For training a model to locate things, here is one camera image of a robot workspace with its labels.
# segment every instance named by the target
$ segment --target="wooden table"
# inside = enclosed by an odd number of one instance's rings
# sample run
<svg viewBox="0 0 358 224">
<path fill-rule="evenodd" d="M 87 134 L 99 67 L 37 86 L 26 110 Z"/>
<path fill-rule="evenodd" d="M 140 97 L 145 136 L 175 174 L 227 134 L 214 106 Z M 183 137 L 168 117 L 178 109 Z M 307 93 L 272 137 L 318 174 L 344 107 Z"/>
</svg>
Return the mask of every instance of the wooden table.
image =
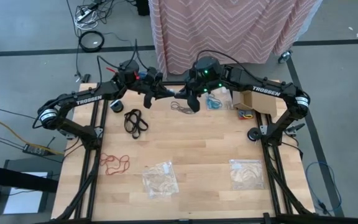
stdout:
<svg viewBox="0 0 358 224">
<path fill-rule="evenodd" d="M 81 90 L 95 84 L 82 84 Z M 179 89 L 179 86 L 168 88 Z M 113 220 L 177 220 L 205 218 L 255 218 L 264 212 L 274 216 L 269 183 L 260 142 L 248 140 L 247 132 L 256 120 L 239 120 L 236 110 L 207 110 L 205 96 L 199 98 L 201 109 L 196 114 L 183 114 L 170 109 L 171 101 L 187 106 L 186 101 L 166 98 L 153 101 L 151 109 L 143 107 L 143 95 L 127 91 L 122 102 L 124 111 L 108 109 L 102 152 L 121 157 L 129 155 L 131 166 L 124 174 L 106 175 L 100 167 L 94 201 L 94 221 Z M 103 102 L 99 102 L 101 111 Z M 90 123 L 93 104 L 75 108 L 73 120 Z M 277 100 L 278 114 L 285 103 Z M 149 129 L 138 140 L 124 130 L 124 113 L 140 109 Z M 283 142 L 295 144 L 284 136 Z M 299 153 L 280 146 L 287 184 L 298 200 L 314 211 Z M 64 161 L 60 174 L 52 218 L 59 216 L 70 203 L 80 182 L 85 150 L 83 147 Z M 265 189 L 232 190 L 230 159 L 258 159 L 264 168 Z M 165 198 L 149 199 L 144 190 L 142 172 L 161 162 L 172 161 L 179 193 Z M 276 184 L 282 211 L 285 207 L 280 187 Z M 83 213 L 88 195 L 85 195 Z"/>
</svg>

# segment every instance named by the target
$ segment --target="striped cloth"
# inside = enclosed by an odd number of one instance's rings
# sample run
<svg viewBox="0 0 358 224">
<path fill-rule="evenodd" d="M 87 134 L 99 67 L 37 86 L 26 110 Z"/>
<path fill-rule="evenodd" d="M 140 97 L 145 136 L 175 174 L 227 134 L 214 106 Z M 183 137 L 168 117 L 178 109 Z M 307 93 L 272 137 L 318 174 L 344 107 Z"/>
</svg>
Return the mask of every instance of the striped cloth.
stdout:
<svg viewBox="0 0 358 224">
<path fill-rule="evenodd" d="M 149 0 L 161 71 L 181 74 L 200 50 L 265 63 L 289 49 L 316 0 Z M 214 55 L 221 63 L 233 63 Z"/>
</svg>

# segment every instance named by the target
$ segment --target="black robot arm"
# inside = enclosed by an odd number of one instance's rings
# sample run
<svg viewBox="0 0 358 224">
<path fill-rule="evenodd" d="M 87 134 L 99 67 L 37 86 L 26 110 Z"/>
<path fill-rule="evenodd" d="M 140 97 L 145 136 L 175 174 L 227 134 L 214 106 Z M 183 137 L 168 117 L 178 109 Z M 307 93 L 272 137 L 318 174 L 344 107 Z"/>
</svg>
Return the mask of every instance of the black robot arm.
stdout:
<svg viewBox="0 0 358 224">
<path fill-rule="evenodd" d="M 270 144 L 281 145 L 283 131 L 294 120 L 304 118 L 308 112 L 310 98 L 294 84 L 257 78 L 247 70 L 220 65 L 213 57 L 200 58 L 193 68 L 186 71 L 186 75 L 186 85 L 175 95 L 175 98 L 187 99 L 189 107 L 194 112 L 200 110 L 197 97 L 222 86 L 232 91 L 256 91 L 284 99 L 287 105 L 286 112 L 276 123 L 268 125 L 264 133 L 260 128 L 251 129 L 249 138 L 253 141 L 265 138 Z"/>
<path fill-rule="evenodd" d="M 68 112 L 76 106 L 85 105 L 99 100 L 121 99 L 127 90 L 145 94 L 144 106 L 151 107 L 151 99 L 172 97 L 174 92 L 167 90 L 162 85 L 162 73 L 155 68 L 149 68 L 145 78 L 137 75 L 139 66 L 135 61 L 124 62 L 108 82 L 100 83 L 96 88 L 62 94 L 56 99 L 47 101 L 38 109 L 38 118 L 45 129 L 59 130 L 62 134 L 78 136 L 86 149 L 99 147 L 98 136 L 93 127 L 81 126 L 66 118 Z"/>
</svg>

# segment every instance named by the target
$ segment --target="clear plastic bag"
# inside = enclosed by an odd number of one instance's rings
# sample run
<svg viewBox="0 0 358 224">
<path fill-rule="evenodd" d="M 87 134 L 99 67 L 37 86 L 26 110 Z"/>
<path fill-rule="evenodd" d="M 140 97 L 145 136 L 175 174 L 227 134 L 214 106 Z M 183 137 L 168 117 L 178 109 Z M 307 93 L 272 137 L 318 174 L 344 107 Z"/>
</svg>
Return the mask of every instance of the clear plastic bag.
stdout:
<svg viewBox="0 0 358 224">
<path fill-rule="evenodd" d="M 150 198 L 165 197 L 179 192 L 171 161 L 157 164 L 143 171 L 143 184 Z"/>
<path fill-rule="evenodd" d="M 264 177 L 261 161 L 231 159 L 230 164 L 230 176 L 234 190 L 264 189 Z"/>
<path fill-rule="evenodd" d="M 207 110 L 233 110 L 233 101 L 230 91 L 224 87 L 206 94 Z"/>
</svg>

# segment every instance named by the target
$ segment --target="cardboard box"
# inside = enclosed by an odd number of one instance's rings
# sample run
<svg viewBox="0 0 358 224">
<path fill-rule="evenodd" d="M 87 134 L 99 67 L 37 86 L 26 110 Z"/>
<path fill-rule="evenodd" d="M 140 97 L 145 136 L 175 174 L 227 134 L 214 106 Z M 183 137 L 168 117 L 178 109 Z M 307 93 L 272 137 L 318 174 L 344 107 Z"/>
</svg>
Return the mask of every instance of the cardboard box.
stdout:
<svg viewBox="0 0 358 224">
<path fill-rule="evenodd" d="M 256 110 L 277 116 L 276 97 L 254 91 L 233 92 L 233 106 L 240 110 Z"/>
</svg>

